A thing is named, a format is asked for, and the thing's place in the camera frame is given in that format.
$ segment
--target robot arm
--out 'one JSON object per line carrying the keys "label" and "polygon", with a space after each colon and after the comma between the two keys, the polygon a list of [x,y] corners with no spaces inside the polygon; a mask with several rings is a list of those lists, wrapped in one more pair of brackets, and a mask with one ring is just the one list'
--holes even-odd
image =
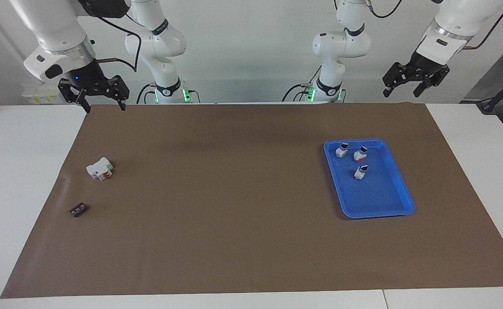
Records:
{"label": "robot arm", "polygon": [[399,85],[421,82],[413,94],[438,86],[449,73],[447,62],[479,31],[482,23],[493,15],[503,0],[433,0],[440,4],[438,14],[428,26],[410,62],[392,65],[383,77],[383,94],[390,96]]}
{"label": "robot arm", "polygon": [[[118,17],[129,10],[126,0],[78,0],[91,16]],[[95,51],[76,19],[68,0],[10,0],[24,24],[38,41],[38,48],[24,61],[24,66],[43,82],[65,75],[59,90],[69,103],[81,105],[89,113],[85,96],[106,96],[125,110],[130,91],[120,76],[107,79],[95,59]]]}
{"label": "robot arm", "polygon": [[368,13],[365,0],[340,0],[337,20],[343,31],[320,33],[313,42],[314,54],[322,60],[322,71],[314,82],[313,100],[334,101],[341,92],[345,65],[340,58],[357,58],[366,55],[371,38],[365,31]]}
{"label": "robot arm", "polygon": [[[185,81],[179,78],[175,65],[167,57],[182,55],[187,49],[184,36],[169,24],[157,0],[132,0],[135,22],[146,30],[137,32],[143,38],[140,60],[152,72],[156,96],[160,103],[181,103],[191,100]],[[126,49],[136,55],[138,40],[126,37]]]}

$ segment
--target brown work surface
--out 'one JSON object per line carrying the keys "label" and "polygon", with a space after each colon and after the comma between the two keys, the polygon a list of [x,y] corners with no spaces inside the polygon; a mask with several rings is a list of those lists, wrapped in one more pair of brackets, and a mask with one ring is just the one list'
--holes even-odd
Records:
{"label": "brown work surface", "polygon": [[[414,214],[342,214],[322,145],[370,137]],[[2,297],[480,286],[503,239],[424,105],[94,106]]]}

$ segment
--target plastic tray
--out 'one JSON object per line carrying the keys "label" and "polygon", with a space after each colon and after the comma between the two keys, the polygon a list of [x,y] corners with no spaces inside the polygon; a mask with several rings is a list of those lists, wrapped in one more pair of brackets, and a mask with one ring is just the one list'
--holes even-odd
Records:
{"label": "plastic tray", "polygon": [[[341,143],[349,144],[342,158],[335,156]],[[367,158],[354,161],[354,152],[367,147]],[[382,139],[341,139],[324,144],[329,169],[339,202],[345,215],[353,219],[410,215],[416,207],[404,184],[396,162]],[[369,167],[362,180],[356,180],[356,169]]]}

